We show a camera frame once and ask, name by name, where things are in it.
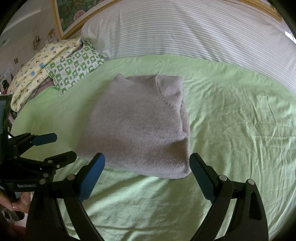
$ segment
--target green checkered pillow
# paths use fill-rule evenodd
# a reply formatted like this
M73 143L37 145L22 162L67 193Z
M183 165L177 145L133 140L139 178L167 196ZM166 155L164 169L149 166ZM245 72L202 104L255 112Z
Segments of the green checkered pillow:
M47 65L45 69L61 95L104 62L103 57L96 53L93 46L84 41L82 49L68 58Z

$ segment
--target metal screw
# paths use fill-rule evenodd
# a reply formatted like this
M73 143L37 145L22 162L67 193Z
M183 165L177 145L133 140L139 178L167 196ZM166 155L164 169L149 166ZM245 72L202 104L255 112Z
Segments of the metal screw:
M251 185L254 185L255 184L255 181L253 179L249 179L248 180L248 183L251 184Z
M69 174L68 176L67 176L67 179L68 180L74 180L75 179L75 175L74 174Z
M219 178L220 178L221 181L226 181L227 180L227 176L225 176L225 175L220 175Z
M45 179L40 179L39 184L43 185L44 183L46 183Z

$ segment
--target wrinkled green fabric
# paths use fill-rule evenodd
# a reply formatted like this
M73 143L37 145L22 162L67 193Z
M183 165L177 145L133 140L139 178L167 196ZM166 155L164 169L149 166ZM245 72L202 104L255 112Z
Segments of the wrinkled green fabric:
M176 55L107 61L65 94L59 96L50 87L27 103L14 122L13 134L55 132L58 140L23 156L43 160L73 150L92 107L118 73L184 78L192 152L233 181L255 180L272 239L296 203L296 97L262 74ZM76 160L58 171L55 180L76 173L84 164ZM105 168L83 203L106 241L190 240L210 205L192 174L169 180L111 168ZM60 206L69 233L75 235L63 202ZM218 236L225 233L230 217Z

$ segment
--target yellow quilt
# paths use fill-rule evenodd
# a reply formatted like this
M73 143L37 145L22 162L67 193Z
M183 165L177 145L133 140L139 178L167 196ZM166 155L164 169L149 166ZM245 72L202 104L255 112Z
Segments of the yellow quilt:
M11 109L19 111L32 92L49 76L45 66L69 57L82 44L82 39L66 39L47 44L14 77L7 94L12 94Z

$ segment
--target flower painting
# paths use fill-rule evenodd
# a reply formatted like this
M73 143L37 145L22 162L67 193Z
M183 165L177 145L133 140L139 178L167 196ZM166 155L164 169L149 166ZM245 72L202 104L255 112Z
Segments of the flower painting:
M52 0L60 39L74 34L96 12L120 0Z

